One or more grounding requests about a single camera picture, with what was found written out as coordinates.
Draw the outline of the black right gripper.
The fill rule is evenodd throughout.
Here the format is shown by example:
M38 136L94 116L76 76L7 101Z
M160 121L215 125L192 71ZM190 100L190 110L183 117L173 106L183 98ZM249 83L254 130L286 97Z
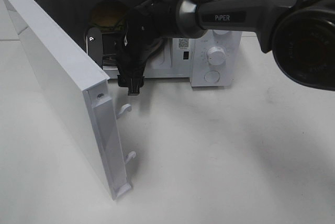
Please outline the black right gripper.
M128 95L140 94L147 61L165 47L166 38L159 35L153 23L152 6L159 1L145 0L133 8L121 2L114 4L114 31L120 33L115 57L117 83L128 88Z

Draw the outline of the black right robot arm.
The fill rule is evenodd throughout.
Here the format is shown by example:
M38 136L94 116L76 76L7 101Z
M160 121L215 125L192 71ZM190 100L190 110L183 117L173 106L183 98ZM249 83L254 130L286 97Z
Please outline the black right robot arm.
M211 29L254 32L289 79L334 90L334 0L147 0L125 16L118 85L138 95L165 38L198 39Z

